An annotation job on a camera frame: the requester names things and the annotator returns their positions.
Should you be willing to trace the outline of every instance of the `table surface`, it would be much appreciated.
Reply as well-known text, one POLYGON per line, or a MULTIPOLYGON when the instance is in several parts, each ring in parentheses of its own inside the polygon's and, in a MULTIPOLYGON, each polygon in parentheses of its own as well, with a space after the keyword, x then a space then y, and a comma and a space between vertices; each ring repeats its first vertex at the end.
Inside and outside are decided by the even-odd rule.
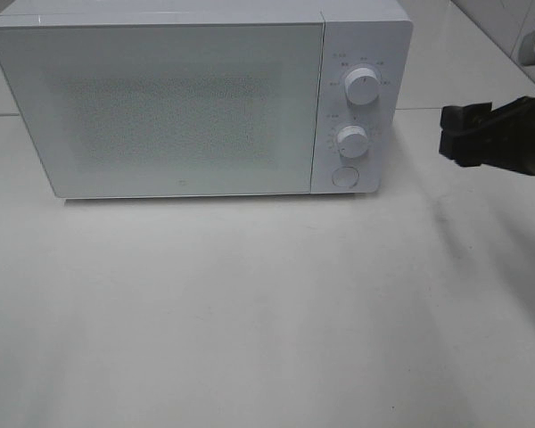
POLYGON ((535 177, 437 153, 535 86, 403 3, 372 195, 57 200, 0 76, 0 428, 535 427, 535 177))

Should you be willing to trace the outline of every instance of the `white microwave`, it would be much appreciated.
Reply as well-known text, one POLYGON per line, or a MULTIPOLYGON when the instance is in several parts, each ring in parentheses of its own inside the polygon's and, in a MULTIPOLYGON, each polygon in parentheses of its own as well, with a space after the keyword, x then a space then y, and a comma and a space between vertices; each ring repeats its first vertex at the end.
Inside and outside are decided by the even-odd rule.
POLYGON ((395 0, 16 0, 0 66, 62 198, 367 193, 395 0))

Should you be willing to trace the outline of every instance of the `white knob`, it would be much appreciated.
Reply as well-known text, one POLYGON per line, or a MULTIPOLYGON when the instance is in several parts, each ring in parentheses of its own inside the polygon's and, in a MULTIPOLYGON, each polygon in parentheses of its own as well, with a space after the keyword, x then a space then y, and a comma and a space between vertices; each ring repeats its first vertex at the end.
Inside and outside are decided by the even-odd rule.
POLYGON ((378 96, 379 86, 376 73, 367 67, 355 69, 345 78, 347 98, 356 105, 374 101, 378 96))
POLYGON ((345 158, 358 158, 366 153, 370 142, 361 127, 346 127, 337 134, 339 153, 345 158))

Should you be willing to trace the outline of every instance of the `microwave door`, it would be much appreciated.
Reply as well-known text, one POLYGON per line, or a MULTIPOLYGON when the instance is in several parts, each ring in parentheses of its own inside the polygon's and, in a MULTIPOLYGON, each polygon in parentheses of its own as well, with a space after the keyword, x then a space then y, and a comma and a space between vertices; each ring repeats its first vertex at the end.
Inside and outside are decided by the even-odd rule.
POLYGON ((0 29, 63 198, 309 193, 323 25, 0 29))

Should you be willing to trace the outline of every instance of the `black clamp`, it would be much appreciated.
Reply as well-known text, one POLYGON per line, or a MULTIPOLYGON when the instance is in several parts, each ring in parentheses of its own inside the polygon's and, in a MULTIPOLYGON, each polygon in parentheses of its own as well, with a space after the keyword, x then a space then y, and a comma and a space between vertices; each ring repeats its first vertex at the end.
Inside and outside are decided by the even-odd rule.
POLYGON ((442 109, 440 154, 461 167, 491 165, 535 176, 535 98, 442 109))

